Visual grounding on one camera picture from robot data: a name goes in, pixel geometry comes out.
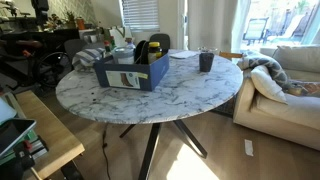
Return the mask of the dark silver cup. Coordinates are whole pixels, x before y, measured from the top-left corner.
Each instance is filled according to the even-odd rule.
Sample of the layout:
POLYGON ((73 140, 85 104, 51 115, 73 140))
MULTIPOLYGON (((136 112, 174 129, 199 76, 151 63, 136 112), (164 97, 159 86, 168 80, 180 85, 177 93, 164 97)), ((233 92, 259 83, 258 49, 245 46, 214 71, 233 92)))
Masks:
POLYGON ((201 53, 199 55, 199 67, 201 72, 210 72, 214 59, 213 53, 201 53))

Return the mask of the round marble table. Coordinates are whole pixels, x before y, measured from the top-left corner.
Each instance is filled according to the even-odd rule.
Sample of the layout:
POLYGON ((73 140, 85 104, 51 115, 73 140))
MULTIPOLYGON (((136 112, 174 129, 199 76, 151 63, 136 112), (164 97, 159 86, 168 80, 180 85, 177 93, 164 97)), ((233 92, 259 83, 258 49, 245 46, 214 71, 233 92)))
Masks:
POLYGON ((69 112, 90 120, 113 124, 152 126, 138 180, 148 180, 161 125, 174 123, 202 158, 207 151, 183 120, 208 112, 240 90, 241 70, 231 61, 217 57, 217 67, 201 72, 196 57, 170 59, 169 70, 153 91, 103 88, 92 73, 72 71, 56 87, 56 97, 69 112))

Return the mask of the blue cardboard box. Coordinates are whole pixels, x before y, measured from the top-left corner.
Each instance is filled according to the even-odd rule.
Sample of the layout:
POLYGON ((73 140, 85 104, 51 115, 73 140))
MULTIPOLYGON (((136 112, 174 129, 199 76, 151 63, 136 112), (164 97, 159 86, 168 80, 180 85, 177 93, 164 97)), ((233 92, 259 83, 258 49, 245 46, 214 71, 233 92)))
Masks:
POLYGON ((153 91, 169 69, 169 56, 163 55, 150 65, 114 64, 113 58, 93 63, 101 87, 115 87, 153 91))

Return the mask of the yellow-lid dark jar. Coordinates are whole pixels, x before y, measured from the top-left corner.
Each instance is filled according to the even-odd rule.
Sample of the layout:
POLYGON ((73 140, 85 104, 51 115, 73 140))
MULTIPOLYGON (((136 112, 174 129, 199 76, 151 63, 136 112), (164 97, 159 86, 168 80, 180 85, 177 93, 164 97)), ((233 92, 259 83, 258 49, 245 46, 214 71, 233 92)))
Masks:
POLYGON ((162 56, 162 49, 159 42, 150 42, 148 46, 148 63, 152 64, 154 61, 162 56))

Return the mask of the white paper sheet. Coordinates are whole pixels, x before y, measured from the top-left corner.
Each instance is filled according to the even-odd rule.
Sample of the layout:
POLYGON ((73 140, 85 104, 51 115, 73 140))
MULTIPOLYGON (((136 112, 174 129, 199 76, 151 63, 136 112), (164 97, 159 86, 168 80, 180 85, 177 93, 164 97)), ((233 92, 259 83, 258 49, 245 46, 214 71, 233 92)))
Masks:
POLYGON ((171 54, 170 57, 175 59, 186 59, 195 55, 198 55, 198 53, 195 51, 181 51, 178 53, 171 54))

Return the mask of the grey plastic container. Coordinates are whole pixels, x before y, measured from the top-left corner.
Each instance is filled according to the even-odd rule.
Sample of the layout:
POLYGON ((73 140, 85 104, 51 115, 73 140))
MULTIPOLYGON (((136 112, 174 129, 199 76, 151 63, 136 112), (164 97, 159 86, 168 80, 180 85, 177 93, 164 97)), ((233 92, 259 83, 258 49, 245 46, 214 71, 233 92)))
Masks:
POLYGON ((117 64, 133 64, 134 50, 129 47, 117 47, 113 51, 113 57, 117 64))

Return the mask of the dark grey chair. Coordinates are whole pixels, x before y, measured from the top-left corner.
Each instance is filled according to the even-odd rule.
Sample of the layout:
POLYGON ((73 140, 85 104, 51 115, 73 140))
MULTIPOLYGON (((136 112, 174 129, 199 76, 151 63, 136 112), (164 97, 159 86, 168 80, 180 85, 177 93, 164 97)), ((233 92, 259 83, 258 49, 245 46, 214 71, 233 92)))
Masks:
POLYGON ((170 48, 170 37, 168 34, 165 33, 157 33, 150 36, 150 42, 159 42, 161 47, 164 50, 168 50, 170 48))

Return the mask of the brown sauce bottle red cap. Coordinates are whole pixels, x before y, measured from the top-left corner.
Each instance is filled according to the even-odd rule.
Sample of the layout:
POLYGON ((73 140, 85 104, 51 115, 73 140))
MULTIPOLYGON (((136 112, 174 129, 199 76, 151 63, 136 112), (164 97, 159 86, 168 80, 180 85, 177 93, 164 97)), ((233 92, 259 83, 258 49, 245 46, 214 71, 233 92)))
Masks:
POLYGON ((104 47, 107 54, 111 54, 110 42, 108 40, 104 41, 104 47))

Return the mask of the striped grey dish towel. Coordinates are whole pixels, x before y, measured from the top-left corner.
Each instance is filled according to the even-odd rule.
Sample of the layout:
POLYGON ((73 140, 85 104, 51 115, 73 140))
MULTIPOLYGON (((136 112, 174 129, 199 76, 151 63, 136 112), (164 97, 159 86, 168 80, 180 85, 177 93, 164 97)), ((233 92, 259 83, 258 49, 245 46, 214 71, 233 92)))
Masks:
POLYGON ((94 61, 102 59, 104 54, 103 48, 81 50, 74 55, 72 65, 76 71, 91 72, 94 61))

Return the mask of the white curtain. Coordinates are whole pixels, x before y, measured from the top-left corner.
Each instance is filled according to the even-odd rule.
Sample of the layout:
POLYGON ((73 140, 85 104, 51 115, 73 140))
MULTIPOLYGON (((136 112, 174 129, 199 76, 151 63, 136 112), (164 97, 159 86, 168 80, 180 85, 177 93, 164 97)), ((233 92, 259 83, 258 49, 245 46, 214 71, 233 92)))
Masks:
POLYGON ((188 0, 188 48, 238 53, 251 0, 188 0))

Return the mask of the blue-grey chair front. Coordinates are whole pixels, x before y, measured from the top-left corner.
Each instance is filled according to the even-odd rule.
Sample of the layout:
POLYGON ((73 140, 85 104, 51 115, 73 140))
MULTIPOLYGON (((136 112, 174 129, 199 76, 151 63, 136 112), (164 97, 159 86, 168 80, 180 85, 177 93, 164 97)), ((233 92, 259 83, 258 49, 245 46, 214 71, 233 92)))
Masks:
POLYGON ((82 50, 82 48, 86 45, 86 42, 82 39, 71 39, 67 40, 64 43, 65 51, 70 60, 73 59, 75 54, 82 50))

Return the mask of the grey patterned blanket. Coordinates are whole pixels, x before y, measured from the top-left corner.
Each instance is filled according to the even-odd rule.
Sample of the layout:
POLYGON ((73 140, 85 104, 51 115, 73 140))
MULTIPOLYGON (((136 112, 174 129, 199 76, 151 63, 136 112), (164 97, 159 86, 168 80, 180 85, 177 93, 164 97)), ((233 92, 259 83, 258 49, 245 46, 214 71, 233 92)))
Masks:
POLYGON ((243 57, 237 62, 241 70, 248 68, 255 68, 263 65, 267 68, 271 78, 283 89, 287 90, 289 85, 289 78, 282 66, 274 58, 264 55, 258 51, 245 51, 243 57))

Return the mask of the white sofa pillow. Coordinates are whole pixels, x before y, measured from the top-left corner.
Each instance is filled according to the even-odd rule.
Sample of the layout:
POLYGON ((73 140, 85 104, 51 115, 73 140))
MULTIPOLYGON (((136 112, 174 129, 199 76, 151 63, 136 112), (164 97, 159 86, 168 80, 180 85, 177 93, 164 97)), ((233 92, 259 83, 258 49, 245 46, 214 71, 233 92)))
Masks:
POLYGON ((271 78, 266 66, 256 66, 251 71, 251 79, 255 88, 262 95, 280 103, 287 103, 287 99, 282 91, 282 88, 271 78))

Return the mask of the wooden side bench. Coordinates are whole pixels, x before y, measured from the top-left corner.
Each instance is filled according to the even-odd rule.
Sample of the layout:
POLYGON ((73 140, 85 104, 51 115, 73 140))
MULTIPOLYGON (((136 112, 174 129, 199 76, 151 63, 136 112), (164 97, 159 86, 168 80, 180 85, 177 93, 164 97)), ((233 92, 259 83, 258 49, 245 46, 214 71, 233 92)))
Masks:
POLYGON ((25 116, 37 121, 34 130, 49 149, 35 160, 34 169, 40 179, 48 178, 85 151, 78 138, 32 91, 17 94, 16 98, 25 116))

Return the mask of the beige sofa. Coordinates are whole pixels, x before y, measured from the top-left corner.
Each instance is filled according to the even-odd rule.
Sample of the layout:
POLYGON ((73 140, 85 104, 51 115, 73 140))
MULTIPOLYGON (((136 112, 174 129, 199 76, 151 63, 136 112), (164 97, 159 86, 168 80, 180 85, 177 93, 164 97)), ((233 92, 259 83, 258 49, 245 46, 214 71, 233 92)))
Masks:
POLYGON ((320 150, 320 46, 277 47, 260 52, 280 63, 290 87, 283 90, 287 103, 262 95, 254 86, 251 71, 242 70, 233 121, 242 126, 320 150))

